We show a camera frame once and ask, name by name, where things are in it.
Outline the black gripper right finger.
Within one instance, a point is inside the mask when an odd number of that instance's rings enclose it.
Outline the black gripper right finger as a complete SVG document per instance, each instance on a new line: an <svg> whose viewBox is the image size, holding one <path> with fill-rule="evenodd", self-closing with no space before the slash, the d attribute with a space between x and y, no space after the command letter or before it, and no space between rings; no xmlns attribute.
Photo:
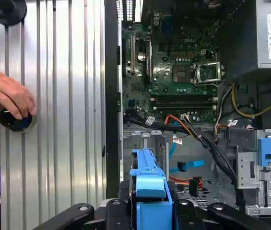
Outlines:
<svg viewBox="0 0 271 230"><path fill-rule="evenodd" d="M191 200L180 198L175 183L167 184L173 199L173 226L176 230L271 230L269 223L224 203L212 203L204 211Z"/></svg>

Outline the person's hand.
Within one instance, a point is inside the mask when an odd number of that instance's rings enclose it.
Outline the person's hand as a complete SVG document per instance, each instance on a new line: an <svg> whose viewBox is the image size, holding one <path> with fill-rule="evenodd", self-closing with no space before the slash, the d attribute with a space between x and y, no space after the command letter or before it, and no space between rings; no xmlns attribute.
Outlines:
<svg viewBox="0 0 271 230"><path fill-rule="evenodd" d="M0 104L16 119L36 114L32 94L20 82L0 72Z"/></svg>

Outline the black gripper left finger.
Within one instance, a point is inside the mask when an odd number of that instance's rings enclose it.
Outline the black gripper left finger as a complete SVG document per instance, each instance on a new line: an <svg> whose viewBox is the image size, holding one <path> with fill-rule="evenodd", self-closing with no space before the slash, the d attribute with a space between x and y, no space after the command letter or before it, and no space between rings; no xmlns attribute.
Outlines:
<svg viewBox="0 0 271 230"><path fill-rule="evenodd" d="M117 198L103 200L95 209L78 203L35 227L36 230L131 230L134 180L120 183Z"/></svg>

